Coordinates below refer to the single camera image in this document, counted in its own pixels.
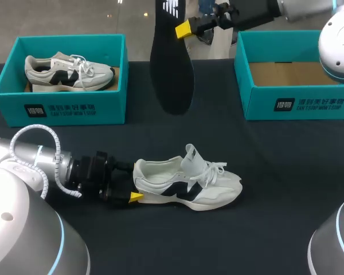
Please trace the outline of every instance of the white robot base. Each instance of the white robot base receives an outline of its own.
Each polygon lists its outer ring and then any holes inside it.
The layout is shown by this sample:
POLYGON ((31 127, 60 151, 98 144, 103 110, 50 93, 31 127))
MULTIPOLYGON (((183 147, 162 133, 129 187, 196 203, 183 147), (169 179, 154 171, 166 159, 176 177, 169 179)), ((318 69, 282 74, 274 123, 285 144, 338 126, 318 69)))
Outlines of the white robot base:
POLYGON ((89 275, 76 231, 16 175, 0 168, 0 274, 89 275))

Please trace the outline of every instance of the white insole logo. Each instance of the white insole logo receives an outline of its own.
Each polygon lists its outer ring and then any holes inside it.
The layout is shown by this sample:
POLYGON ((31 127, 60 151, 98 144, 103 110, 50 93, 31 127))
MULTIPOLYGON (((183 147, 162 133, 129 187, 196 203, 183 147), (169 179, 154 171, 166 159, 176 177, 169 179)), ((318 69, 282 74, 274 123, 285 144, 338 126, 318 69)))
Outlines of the white insole logo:
POLYGON ((163 10, 178 18, 178 0, 166 0, 163 3, 163 10))

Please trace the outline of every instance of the shoe lace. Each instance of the shoe lace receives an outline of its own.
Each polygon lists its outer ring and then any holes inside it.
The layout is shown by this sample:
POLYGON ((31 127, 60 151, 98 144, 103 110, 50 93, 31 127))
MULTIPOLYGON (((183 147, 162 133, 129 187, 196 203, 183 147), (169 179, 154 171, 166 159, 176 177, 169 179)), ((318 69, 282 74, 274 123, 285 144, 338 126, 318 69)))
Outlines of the shoe lace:
POLYGON ((205 188, 207 188, 208 184, 211 183, 212 185, 216 184, 218 175, 222 175, 224 173, 224 168, 227 166, 225 162, 205 162, 207 164, 206 168, 203 170, 202 174, 198 176, 194 176, 190 178, 191 180, 203 180, 205 182, 205 188))
POLYGON ((73 66, 69 67, 69 69, 78 69, 79 70, 79 81, 83 89, 86 91, 86 87, 84 86, 83 80, 81 79, 81 72, 83 71, 87 76, 94 76, 93 66, 87 61, 83 56, 77 56, 76 54, 72 54, 70 57, 71 61, 74 62, 73 66))

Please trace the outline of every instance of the shoe tongue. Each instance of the shoe tongue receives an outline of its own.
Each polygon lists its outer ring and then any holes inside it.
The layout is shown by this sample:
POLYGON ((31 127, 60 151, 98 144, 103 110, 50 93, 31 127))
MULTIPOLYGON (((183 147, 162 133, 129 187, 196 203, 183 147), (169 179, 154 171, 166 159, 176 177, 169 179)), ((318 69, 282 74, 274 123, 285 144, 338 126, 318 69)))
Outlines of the shoe tongue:
POLYGON ((188 176, 199 176, 208 166, 192 144, 186 145, 186 156, 181 162, 181 168, 188 176))
POLYGON ((52 58, 51 58, 51 68, 53 65, 57 62, 66 64, 66 66, 72 66, 73 62, 70 62, 69 60, 72 59, 70 56, 67 56, 66 54, 57 52, 52 58))

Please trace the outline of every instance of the shoe box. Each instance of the shoe box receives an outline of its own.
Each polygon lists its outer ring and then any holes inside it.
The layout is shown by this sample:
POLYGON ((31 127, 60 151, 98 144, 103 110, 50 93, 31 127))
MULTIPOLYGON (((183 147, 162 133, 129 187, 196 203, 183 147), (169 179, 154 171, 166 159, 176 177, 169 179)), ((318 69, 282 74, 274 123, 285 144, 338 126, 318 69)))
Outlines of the shoe box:
POLYGON ((344 119, 344 85, 325 74, 319 36, 239 33, 234 69, 247 120, 344 119))
POLYGON ((0 75, 0 111, 10 127, 123 124, 127 81, 127 48, 122 34, 18 37, 0 75), (114 85, 106 91, 29 92, 25 58, 49 58, 57 52, 114 67, 114 85))

